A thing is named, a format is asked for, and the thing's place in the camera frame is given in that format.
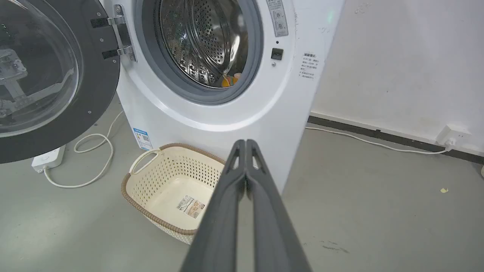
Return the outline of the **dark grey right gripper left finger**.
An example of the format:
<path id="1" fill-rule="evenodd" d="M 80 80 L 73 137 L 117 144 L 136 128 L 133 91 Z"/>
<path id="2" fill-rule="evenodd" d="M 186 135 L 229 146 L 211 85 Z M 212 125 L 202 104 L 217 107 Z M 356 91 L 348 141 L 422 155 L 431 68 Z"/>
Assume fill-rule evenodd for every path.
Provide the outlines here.
<path id="1" fill-rule="evenodd" d="M 236 141 L 180 271 L 235 272 L 237 221 L 245 191 L 246 141 Z"/>

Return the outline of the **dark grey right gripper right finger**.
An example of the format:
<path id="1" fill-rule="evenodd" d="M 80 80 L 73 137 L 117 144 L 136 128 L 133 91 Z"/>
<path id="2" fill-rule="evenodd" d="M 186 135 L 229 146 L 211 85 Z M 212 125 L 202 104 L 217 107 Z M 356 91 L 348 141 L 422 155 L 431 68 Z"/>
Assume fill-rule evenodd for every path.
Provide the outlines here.
<path id="1" fill-rule="evenodd" d="M 256 141 L 246 142 L 247 195 L 253 203 L 256 272 L 311 272 L 292 221 Z"/>

